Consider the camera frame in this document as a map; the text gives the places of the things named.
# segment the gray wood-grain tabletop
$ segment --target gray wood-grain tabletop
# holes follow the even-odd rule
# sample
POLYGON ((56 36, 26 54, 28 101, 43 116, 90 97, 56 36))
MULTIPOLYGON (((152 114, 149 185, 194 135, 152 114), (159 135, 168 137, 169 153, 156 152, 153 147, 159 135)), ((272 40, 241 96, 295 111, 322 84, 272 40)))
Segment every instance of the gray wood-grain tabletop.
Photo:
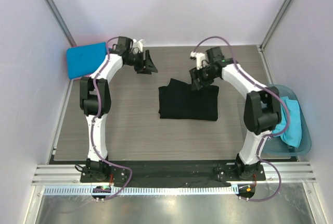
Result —
MULTIPOLYGON (((136 74, 124 66, 110 82, 112 106, 106 123, 110 160, 234 159, 244 143, 241 121, 245 100, 227 82, 216 79, 219 91, 217 121, 160 119, 158 87, 170 78, 191 82, 189 59, 193 47, 151 47, 158 73, 136 74)), ((227 47, 223 54, 230 58, 227 47)), ((267 83, 256 46, 235 46, 244 70, 267 83)), ((88 127, 79 105, 79 80, 73 82, 55 160, 86 160, 88 127)))

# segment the blue towel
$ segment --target blue towel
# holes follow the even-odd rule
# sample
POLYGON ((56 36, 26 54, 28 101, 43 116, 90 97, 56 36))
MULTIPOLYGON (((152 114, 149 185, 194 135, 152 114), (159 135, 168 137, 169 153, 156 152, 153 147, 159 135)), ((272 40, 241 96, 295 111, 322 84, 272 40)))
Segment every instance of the blue towel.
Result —
MULTIPOLYGON (((286 132, 280 135, 282 141, 286 144, 298 148, 302 140, 301 112, 300 105, 296 100, 290 100, 287 96, 281 97, 285 102, 290 113, 290 125, 286 132)), ((287 124, 285 110, 281 105, 282 120, 276 125, 273 134, 280 132, 287 124)))
POLYGON ((106 56, 105 43, 69 48, 67 50, 67 70, 69 79, 94 73, 106 56))

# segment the metal floor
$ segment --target metal floor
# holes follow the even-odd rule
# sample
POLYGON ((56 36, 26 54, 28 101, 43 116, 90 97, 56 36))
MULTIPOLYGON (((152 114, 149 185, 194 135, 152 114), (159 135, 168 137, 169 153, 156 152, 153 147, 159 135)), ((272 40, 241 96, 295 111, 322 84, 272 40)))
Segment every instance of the metal floor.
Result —
MULTIPOLYGON (((268 197, 276 187, 258 184, 255 198, 268 197)), ((302 183, 282 184, 280 193, 264 203, 238 200, 235 195, 123 196, 75 210, 91 199, 44 196, 36 223, 315 224, 302 183)))
MULTIPOLYGON (((158 87, 168 85, 170 78, 190 83, 188 71, 195 66, 189 59, 193 47, 149 49, 158 73, 136 74, 133 67, 124 66, 110 83, 112 106, 106 123, 109 159, 234 159, 245 138, 241 127, 245 100, 230 84, 217 81, 214 84, 220 87, 218 121, 159 119, 158 87)), ((230 58, 227 47, 222 47, 222 51, 230 58)), ((234 52, 247 73, 267 83, 256 46, 235 46, 234 52)), ((79 80, 75 80, 55 160, 86 160, 87 130, 79 106, 79 80)))

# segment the black mounting plate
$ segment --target black mounting plate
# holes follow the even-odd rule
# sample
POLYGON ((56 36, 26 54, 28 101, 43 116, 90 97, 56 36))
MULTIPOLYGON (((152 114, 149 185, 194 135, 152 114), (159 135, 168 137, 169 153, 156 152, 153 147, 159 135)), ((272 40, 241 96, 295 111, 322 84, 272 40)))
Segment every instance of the black mounting plate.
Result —
MULTIPOLYGON (((217 167, 214 168, 215 172, 215 180, 221 182, 228 182, 228 181, 253 181, 253 176, 251 175, 248 178, 240 178, 237 174, 235 164, 233 163, 219 163, 217 167)), ((257 181, 265 181, 266 176, 264 172, 264 168, 262 165, 259 165, 259 168, 255 174, 255 179, 257 181)))
MULTIPOLYGON (((113 179, 112 181, 114 182, 114 184, 123 184, 128 176, 128 172, 124 169, 121 168, 116 168, 116 167, 111 167, 111 173, 113 175, 113 179)), ((81 183, 107 183, 110 182, 110 176, 105 177, 105 175, 98 175, 98 174, 91 174, 87 171, 85 171, 85 169, 83 169, 82 173, 81 173, 81 177, 80 177, 80 182, 81 183)))

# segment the cyan cloth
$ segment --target cyan cloth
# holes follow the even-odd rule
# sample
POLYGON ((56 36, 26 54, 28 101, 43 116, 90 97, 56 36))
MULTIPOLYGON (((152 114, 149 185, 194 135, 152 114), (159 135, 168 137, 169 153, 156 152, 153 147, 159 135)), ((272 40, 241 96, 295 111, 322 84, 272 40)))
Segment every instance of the cyan cloth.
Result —
MULTIPOLYGON (((281 99, 285 102, 289 113, 290 113, 290 124, 289 128, 286 132, 280 135, 282 141, 286 144, 299 147, 302 140, 302 126, 301 126, 301 112, 300 105, 296 100, 290 100, 287 96, 281 97, 281 99)), ((280 132, 287 124, 286 113, 284 108, 281 105, 281 123, 276 125, 275 130, 273 130, 273 134, 280 132)))

